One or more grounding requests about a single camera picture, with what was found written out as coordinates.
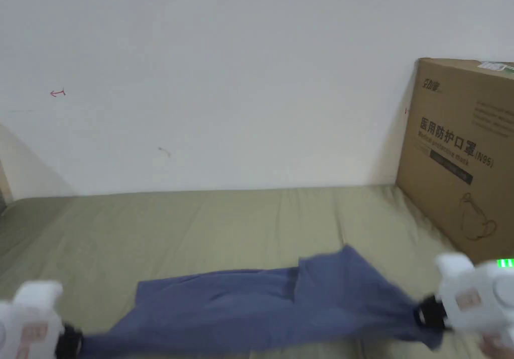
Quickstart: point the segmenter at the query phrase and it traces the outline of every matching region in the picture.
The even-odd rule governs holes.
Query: human hand
[[[481,352],[490,359],[514,359],[514,350],[494,345],[495,338],[496,336],[483,336],[479,345]]]

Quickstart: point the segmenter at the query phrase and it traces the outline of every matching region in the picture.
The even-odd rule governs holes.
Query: blue fabric
[[[229,354],[359,337],[422,341],[435,349],[442,334],[416,325],[415,306],[345,246],[290,269],[140,282],[134,309],[111,331],[86,336],[82,357]]]

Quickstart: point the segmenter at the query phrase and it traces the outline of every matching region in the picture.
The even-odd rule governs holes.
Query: white wall
[[[392,183],[414,60],[513,60],[512,4],[0,0],[0,157],[17,199]]]

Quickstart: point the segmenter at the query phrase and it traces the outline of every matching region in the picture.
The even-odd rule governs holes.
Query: green led light
[[[500,268],[514,268],[514,259],[499,259],[496,263]]]

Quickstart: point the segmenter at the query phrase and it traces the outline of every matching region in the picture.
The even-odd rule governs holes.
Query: brown cardboard box
[[[475,263],[514,257],[514,66],[420,59],[397,184]]]

